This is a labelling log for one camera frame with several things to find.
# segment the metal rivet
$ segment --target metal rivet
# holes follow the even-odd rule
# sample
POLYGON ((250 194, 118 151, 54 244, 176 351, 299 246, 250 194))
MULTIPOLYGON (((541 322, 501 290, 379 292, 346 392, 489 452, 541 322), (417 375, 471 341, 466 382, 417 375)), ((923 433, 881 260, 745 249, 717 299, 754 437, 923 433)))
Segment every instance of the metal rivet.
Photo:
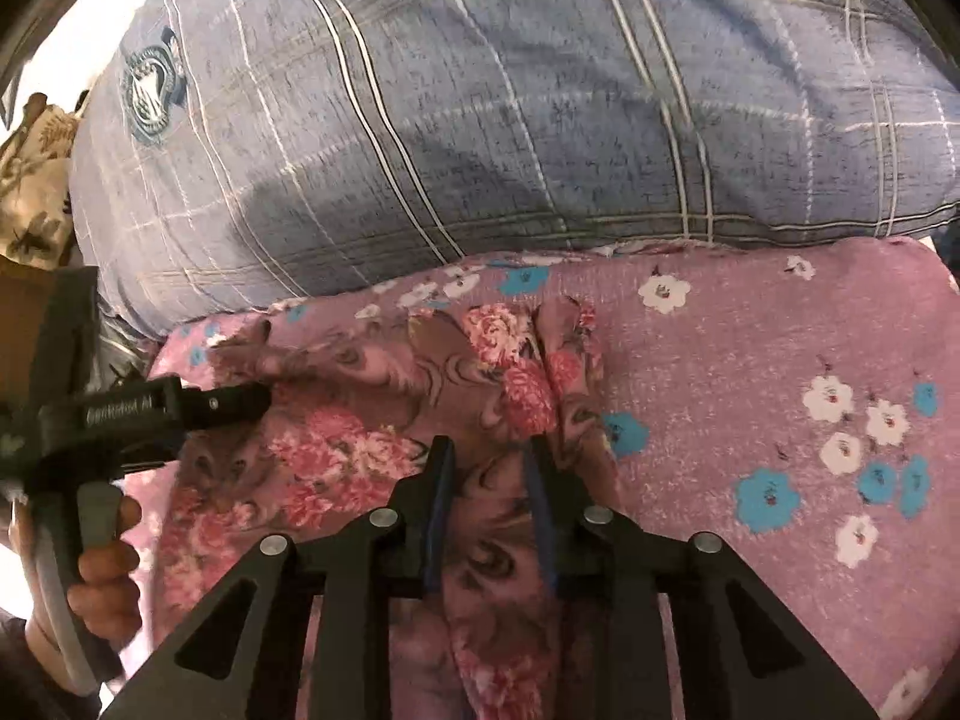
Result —
POLYGON ((613 512, 606 506, 587 506, 584 509, 584 519, 593 525, 608 525, 613 522, 613 512))
POLYGON ((260 552, 270 557, 280 555, 286 548, 287 539, 277 533, 274 533, 272 536, 267 536, 267 538, 264 538, 260 543, 260 552))
POLYGON ((374 528, 390 528, 398 519, 400 515, 393 509, 374 509, 370 512, 370 524, 374 528))
POLYGON ((720 536, 717 536, 716 533, 703 531, 702 533, 697 533, 696 536, 693 536, 693 546, 695 546, 701 552, 706 552, 707 555, 715 555, 717 552, 723 549, 723 539, 720 538, 720 536))

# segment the embroidered logo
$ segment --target embroidered logo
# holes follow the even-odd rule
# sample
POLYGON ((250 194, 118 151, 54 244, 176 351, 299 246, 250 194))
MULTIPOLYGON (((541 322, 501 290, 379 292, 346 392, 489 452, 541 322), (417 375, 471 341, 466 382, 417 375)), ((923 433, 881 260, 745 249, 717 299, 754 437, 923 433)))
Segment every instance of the embroidered logo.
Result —
POLYGON ((155 146, 170 127, 171 105, 186 102, 186 73, 179 42, 167 26, 160 43, 127 57, 123 99, 133 136, 155 146))

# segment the brown floral cloth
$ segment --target brown floral cloth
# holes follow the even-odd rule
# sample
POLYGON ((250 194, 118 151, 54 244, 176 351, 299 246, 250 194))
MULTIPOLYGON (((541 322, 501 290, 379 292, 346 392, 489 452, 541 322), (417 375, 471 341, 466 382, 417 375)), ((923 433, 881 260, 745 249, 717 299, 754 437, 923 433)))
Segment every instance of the brown floral cloth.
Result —
POLYGON ((384 505, 446 435, 457 484, 443 591, 392 608, 394 717, 452 718, 464 702, 484 719, 556 716, 562 610, 539 576, 521 445, 546 433, 559 462, 616 505, 592 309, 420 309, 325 327, 296 348, 261 319, 216 341, 215 383, 269 383, 274 403, 256 427, 195 434, 181 453, 157 547, 155 639, 264 533, 336 532, 384 505))
POLYGON ((73 234, 67 185, 79 117, 30 96, 23 122, 0 146, 0 253, 51 271, 73 234))

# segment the beige fabric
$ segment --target beige fabric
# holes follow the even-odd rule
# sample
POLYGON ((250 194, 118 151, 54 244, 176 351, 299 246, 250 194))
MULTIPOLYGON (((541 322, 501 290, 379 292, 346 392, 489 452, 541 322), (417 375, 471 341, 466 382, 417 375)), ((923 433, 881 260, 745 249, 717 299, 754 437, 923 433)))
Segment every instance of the beige fabric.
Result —
POLYGON ((51 271, 73 233, 67 196, 79 118, 30 96, 23 122, 0 149, 0 254, 51 271))

